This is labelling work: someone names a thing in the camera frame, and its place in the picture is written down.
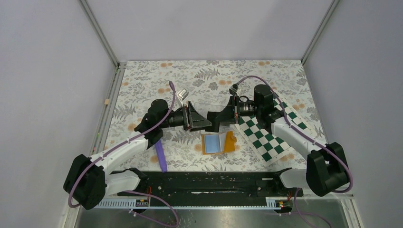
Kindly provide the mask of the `orange leather card holder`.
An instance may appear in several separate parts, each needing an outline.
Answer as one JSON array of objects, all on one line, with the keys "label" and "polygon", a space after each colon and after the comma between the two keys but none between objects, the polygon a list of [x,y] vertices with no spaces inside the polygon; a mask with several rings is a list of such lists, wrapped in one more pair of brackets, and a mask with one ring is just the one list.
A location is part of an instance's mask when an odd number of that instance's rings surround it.
[{"label": "orange leather card holder", "polygon": [[203,155],[214,155],[235,151],[237,138],[233,134],[233,131],[219,134],[202,134],[201,136]]}]

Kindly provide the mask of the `clear acrylic card box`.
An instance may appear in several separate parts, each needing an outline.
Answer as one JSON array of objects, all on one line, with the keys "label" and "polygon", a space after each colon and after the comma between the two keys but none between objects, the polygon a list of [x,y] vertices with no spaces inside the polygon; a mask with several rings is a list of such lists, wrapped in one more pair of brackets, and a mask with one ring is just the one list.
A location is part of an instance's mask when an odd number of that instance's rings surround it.
[{"label": "clear acrylic card box", "polygon": [[[227,104],[209,104],[206,102],[196,102],[196,110],[205,118],[207,118],[208,111],[220,112]],[[220,125],[221,127],[229,127],[232,124],[224,123]]]}]

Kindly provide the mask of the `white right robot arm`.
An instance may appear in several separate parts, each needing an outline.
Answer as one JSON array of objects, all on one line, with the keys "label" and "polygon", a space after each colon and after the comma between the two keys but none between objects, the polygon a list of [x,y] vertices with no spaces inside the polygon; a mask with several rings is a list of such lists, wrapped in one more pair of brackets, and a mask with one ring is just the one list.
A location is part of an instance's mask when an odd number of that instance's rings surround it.
[{"label": "white right robot arm", "polygon": [[238,84],[234,84],[227,105],[218,112],[207,112],[212,126],[206,130],[218,132],[220,126],[235,124],[265,160],[291,148],[303,156],[305,169],[291,169],[273,181],[277,195],[284,196],[291,188],[310,188],[320,197],[341,193],[344,185],[351,189],[353,178],[339,143],[326,143],[309,135],[304,123],[287,112],[270,86],[255,86],[252,100],[237,91]]}]

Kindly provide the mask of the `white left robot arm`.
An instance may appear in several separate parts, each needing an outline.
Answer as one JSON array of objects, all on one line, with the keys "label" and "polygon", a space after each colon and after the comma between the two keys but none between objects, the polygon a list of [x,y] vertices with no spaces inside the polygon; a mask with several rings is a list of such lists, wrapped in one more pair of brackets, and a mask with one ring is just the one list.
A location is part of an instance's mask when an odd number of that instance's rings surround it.
[{"label": "white left robot arm", "polygon": [[92,156],[77,156],[70,167],[63,189],[69,194],[68,204],[92,209],[106,196],[131,190],[135,195],[147,191],[140,171],[118,166],[154,146],[163,136],[163,129],[181,126],[186,131],[200,131],[212,123],[198,113],[189,102],[173,111],[163,99],[154,100],[132,134],[111,149]]}]

